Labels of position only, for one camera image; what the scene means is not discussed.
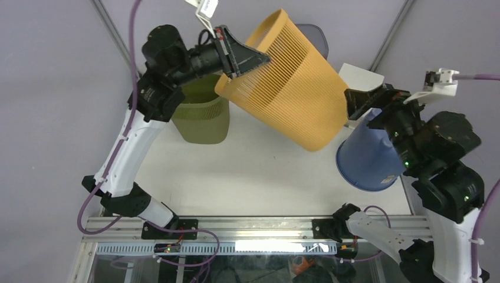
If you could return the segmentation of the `blue plastic bucket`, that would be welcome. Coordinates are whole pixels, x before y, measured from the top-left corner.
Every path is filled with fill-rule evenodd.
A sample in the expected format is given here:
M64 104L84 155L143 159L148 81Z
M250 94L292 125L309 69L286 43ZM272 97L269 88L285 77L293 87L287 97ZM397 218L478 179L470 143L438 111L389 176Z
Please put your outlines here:
M387 189L404 172L403 163L385 130L367 126L380 113L377 108L369 110L340 144L335 156L342 177L354 187L368 192Z

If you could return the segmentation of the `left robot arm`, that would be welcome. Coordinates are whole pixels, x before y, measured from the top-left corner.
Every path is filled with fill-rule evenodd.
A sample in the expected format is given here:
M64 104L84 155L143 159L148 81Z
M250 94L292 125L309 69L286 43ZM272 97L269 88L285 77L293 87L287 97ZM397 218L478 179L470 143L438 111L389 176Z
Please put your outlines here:
M154 199L135 177L150 146L185 99L182 86L223 72L230 78L245 75L271 57L238 41L228 27L216 27L205 44L188 49L173 25L153 29L142 47L146 72L135 80L123 129L103 167L85 176L83 186L109 212L142 218L154 224L162 239L177 233L178 217Z

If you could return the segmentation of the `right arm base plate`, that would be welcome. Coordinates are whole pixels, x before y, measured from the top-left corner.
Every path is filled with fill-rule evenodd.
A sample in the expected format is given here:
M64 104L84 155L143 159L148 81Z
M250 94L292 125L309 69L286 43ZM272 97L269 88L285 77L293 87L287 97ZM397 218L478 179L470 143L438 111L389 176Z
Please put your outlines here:
M355 236L347 229L346 221L333 218L313 219L311 221L314 239L331 239L336 242L353 240Z

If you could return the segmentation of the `grey slatted basket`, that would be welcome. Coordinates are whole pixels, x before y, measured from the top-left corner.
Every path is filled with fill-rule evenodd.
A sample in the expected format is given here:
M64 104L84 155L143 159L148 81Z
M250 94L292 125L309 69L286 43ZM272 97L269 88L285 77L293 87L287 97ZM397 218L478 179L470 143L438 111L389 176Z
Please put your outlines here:
M317 51L327 59L329 46L327 39L320 27L314 24L296 24L297 28L305 35Z

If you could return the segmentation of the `green slatted basket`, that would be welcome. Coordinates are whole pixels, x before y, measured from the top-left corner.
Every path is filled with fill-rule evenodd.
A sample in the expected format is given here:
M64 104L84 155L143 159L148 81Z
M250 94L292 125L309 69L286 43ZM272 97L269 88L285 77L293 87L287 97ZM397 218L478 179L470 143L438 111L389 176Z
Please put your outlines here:
M182 138L193 144L218 144L229 131L229 101L215 92L219 74L198 78L182 86L185 99L172 122Z

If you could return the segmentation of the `white plastic tray basket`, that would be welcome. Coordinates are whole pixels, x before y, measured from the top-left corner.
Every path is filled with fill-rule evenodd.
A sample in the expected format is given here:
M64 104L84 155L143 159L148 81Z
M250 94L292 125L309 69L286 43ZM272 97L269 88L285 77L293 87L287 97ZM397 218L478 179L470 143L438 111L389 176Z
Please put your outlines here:
M374 90L384 82L383 75L347 63L342 64L338 74L351 89L359 91Z

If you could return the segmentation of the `yellow slatted basket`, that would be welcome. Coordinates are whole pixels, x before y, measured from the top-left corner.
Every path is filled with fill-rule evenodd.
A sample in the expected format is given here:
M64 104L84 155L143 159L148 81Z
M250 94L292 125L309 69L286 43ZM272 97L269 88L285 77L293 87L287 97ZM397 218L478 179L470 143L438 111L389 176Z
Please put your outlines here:
M305 150L328 145L347 121L346 82L284 9L266 18L246 45L271 62L235 79L223 75L216 94Z

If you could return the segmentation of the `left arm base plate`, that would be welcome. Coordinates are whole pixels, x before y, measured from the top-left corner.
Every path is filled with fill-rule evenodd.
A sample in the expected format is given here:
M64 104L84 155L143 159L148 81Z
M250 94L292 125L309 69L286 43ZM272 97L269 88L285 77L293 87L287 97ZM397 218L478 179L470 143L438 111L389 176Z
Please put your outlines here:
M145 222L143 224L141 238L144 240L178 240L180 238L186 240L194 240L198 238L197 230L199 221L197 219L179 219L174 221L173 225L165 227L168 230L175 230L173 232L165 232L160 230L154 224Z

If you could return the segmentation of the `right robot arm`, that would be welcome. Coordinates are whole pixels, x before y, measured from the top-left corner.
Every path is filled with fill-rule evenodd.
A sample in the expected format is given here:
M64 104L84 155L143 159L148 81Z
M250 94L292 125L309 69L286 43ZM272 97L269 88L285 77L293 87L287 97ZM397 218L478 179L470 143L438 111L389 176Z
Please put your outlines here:
M486 209L485 185L462 163L481 139L465 115L441 111L423 121L425 105L417 95L386 85L371 91L347 89L344 94L349 120L370 108L380 109L368 127L388 134L404 174L414 179L432 239L403 236L350 203L334 212L331 239L342 242L357 236L369 241L399 265L409 282L488 281L490 275L478 260L482 241L474 233Z

